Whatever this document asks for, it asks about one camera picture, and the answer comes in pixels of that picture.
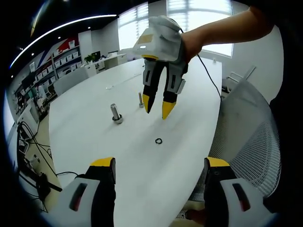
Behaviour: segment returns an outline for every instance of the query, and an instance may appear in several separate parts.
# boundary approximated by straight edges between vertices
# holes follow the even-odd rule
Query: forearm
[[[260,39],[269,34],[273,24],[257,8],[195,29],[201,46],[241,43]]]

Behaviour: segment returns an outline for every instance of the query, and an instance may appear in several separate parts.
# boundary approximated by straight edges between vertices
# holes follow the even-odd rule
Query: ceiling light
[[[18,56],[14,59],[14,61],[11,63],[10,65],[10,68],[12,67],[12,65],[16,62],[16,60],[28,49],[30,48],[32,45],[34,45],[36,42],[38,42],[40,39],[42,39],[44,36],[50,34],[51,32],[55,31],[55,30],[58,30],[64,26],[67,26],[67,25],[71,25],[73,23],[77,23],[77,22],[80,22],[80,21],[83,21],[83,20],[89,20],[89,19],[96,19],[96,18],[102,18],[102,17],[116,17],[117,15],[116,14],[111,14],[111,15],[99,15],[99,16],[92,16],[92,17],[86,17],[86,18],[82,18],[82,19],[78,19],[78,20],[74,20],[74,21],[71,21],[71,22],[68,22],[66,24],[63,24],[63,25],[60,25],[58,27],[55,27],[53,28],[52,30],[44,33],[42,36],[36,38],[33,42],[31,42],[26,48],[24,48],[23,51],[20,52],[20,54],[18,54]]]

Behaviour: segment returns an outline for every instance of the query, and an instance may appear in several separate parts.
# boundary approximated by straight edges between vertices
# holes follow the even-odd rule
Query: mesh chair back
[[[266,100],[248,81],[241,80],[222,101],[209,156],[227,161],[238,178],[264,197],[275,190],[281,169],[276,123]],[[203,192],[200,177],[189,199],[203,201]]]

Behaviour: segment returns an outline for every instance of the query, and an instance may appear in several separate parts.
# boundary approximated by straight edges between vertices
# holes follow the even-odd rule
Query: bolt
[[[116,124],[121,124],[123,122],[123,117],[121,114],[118,113],[118,109],[117,106],[113,103],[112,105],[110,105],[110,109],[113,112],[113,121]]]
[[[112,105],[110,105],[110,109],[113,112],[114,119],[115,120],[119,120],[120,119],[120,114],[118,113],[117,106],[113,103]]]
[[[144,105],[143,105],[143,101],[142,101],[142,95],[141,95],[141,92],[139,92],[139,107],[140,108],[143,108]]]

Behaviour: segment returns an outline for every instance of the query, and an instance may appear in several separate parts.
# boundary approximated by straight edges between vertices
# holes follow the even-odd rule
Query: potted plant
[[[94,59],[95,59],[95,56],[92,55],[92,54],[89,54],[89,55],[87,55],[87,56],[84,58],[84,61],[86,61],[86,63],[87,63],[88,65],[90,65],[90,64],[93,63]]]

